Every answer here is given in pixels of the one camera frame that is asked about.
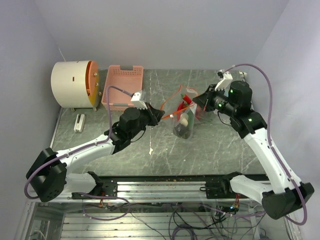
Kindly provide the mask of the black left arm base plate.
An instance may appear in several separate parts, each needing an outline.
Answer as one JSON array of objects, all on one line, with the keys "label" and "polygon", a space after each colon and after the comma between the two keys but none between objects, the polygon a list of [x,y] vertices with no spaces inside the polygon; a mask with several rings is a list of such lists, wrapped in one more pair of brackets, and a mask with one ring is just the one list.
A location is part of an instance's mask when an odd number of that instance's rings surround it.
[{"label": "black left arm base plate", "polygon": [[89,193],[73,192],[71,198],[73,200],[97,199],[97,197],[116,197],[118,192],[118,184],[112,181],[98,183]]}]

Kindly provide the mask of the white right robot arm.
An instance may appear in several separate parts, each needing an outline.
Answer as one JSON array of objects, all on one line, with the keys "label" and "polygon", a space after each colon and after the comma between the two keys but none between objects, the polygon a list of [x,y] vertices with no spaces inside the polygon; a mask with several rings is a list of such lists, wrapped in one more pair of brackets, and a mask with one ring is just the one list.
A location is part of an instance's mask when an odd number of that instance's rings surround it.
[{"label": "white right robot arm", "polygon": [[262,205],[266,214],[274,220],[305,207],[315,189],[309,182],[303,183],[279,153],[268,137],[268,126],[263,117],[252,109],[253,91],[244,81],[233,81],[228,95],[216,90],[211,84],[195,102],[206,112],[217,110],[227,115],[232,128],[255,153],[262,165],[269,184],[247,178],[242,173],[226,175],[226,182],[220,186],[226,198],[236,193],[244,195]]}]

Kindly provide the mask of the pink perforated plastic basket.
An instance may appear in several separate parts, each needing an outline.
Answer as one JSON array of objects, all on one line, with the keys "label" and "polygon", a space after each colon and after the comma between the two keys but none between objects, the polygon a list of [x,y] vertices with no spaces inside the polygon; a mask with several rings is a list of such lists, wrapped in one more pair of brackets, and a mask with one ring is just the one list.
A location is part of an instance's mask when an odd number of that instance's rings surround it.
[{"label": "pink perforated plastic basket", "polygon": [[101,104],[104,108],[108,110],[109,106],[111,111],[124,111],[126,108],[133,107],[131,97],[114,88],[109,90],[109,105],[107,105],[107,89],[109,86],[115,86],[132,94],[141,91],[143,87],[143,73],[144,68],[139,65],[110,65],[101,99]]}]

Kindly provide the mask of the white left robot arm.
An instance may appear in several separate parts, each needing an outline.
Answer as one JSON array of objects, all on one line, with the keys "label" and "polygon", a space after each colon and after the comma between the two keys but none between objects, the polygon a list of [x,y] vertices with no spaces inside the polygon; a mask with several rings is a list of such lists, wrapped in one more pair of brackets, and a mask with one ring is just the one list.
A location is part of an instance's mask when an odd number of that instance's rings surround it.
[{"label": "white left robot arm", "polygon": [[165,112],[146,103],[145,109],[127,108],[109,130],[91,141],[65,150],[42,150],[26,173],[24,194],[29,199],[49,202],[61,193],[79,193],[91,199],[102,193],[98,177],[93,173],[77,175],[73,170],[104,156],[114,155],[132,143],[132,139],[148,126],[156,126]]}]

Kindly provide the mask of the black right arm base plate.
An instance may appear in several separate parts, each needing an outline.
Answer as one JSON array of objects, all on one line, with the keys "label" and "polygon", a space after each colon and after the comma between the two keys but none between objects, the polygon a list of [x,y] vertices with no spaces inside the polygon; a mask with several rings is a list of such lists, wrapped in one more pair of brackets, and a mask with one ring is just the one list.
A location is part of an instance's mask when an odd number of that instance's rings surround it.
[{"label": "black right arm base plate", "polygon": [[224,188],[224,184],[219,181],[206,182],[199,188],[204,192],[207,199],[235,199],[236,193]]}]

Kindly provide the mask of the orange zip bag with vegetables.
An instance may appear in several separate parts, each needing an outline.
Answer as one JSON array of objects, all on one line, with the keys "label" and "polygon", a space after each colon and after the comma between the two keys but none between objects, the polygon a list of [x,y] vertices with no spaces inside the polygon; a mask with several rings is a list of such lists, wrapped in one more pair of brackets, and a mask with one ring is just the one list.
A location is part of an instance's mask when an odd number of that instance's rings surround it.
[{"label": "orange zip bag with vegetables", "polygon": [[205,116],[201,107],[193,102],[197,96],[198,92],[194,88],[181,85],[160,107],[164,111],[161,120],[178,138],[189,139],[195,123],[199,123]]}]

